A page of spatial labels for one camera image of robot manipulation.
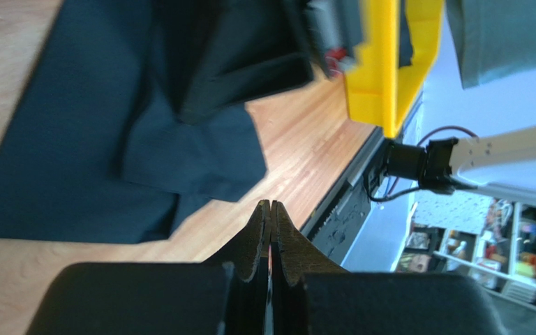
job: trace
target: gray cloth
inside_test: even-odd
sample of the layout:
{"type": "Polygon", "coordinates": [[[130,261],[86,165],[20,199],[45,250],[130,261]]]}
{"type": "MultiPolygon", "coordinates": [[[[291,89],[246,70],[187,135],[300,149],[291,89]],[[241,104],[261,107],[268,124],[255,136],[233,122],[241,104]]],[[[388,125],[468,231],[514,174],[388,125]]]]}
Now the gray cloth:
{"type": "Polygon", "coordinates": [[[448,0],[466,89],[536,68],[536,1],[448,0]]]}

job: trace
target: wooden tabletop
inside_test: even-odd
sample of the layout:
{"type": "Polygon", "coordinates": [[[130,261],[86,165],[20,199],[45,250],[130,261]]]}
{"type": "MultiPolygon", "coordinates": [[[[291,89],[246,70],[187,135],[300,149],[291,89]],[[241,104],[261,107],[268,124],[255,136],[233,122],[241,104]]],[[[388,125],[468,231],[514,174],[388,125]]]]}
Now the wooden tabletop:
{"type": "MultiPolygon", "coordinates": [[[[60,3],[0,0],[0,139],[60,3]]],[[[124,246],[0,239],[0,334],[23,334],[51,280],[74,262],[204,260],[265,198],[283,202],[300,227],[373,131],[347,118],[341,80],[317,80],[247,108],[267,176],[238,203],[210,202],[169,240],[124,246]]]]}

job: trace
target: yellow bin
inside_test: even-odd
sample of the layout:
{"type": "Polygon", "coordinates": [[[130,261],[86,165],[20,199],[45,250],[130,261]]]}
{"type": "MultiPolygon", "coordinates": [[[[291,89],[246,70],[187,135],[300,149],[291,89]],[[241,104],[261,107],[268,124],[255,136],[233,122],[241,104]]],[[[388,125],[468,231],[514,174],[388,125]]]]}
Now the yellow bin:
{"type": "Polygon", "coordinates": [[[345,76],[352,120],[384,128],[394,138],[402,129],[440,45],[443,0],[407,0],[406,17],[414,54],[398,68],[400,1],[362,0],[365,36],[356,48],[359,66],[345,76]]]}

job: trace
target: black cable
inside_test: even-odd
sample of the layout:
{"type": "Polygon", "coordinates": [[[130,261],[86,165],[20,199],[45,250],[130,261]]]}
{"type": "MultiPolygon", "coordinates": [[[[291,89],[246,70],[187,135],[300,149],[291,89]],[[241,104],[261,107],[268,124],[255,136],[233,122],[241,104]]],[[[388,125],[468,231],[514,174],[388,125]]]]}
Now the black cable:
{"type": "Polygon", "coordinates": [[[421,188],[420,187],[413,187],[413,188],[408,188],[404,191],[400,191],[398,193],[395,193],[393,195],[386,195],[385,197],[383,198],[374,198],[372,195],[371,195],[371,192],[367,192],[367,196],[369,196],[369,200],[373,201],[373,202],[387,202],[387,201],[391,201],[391,200],[394,200],[394,199],[397,199],[403,195],[407,195],[409,193],[413,193],[413,192],[417,192],[417,191],[420,191],[421,188]]]}

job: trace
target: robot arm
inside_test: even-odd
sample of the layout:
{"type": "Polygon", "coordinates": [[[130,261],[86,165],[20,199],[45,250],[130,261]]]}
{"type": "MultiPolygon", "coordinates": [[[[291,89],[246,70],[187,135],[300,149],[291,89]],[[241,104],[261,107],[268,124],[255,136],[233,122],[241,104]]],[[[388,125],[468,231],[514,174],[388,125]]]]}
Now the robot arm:
{"type": "Polygon", "coordinates": [[[439,194],[491,183],[536,191],[536,126],[491,137],[430,141],[426,148],[390,142],[382,173],[439,194]]]}

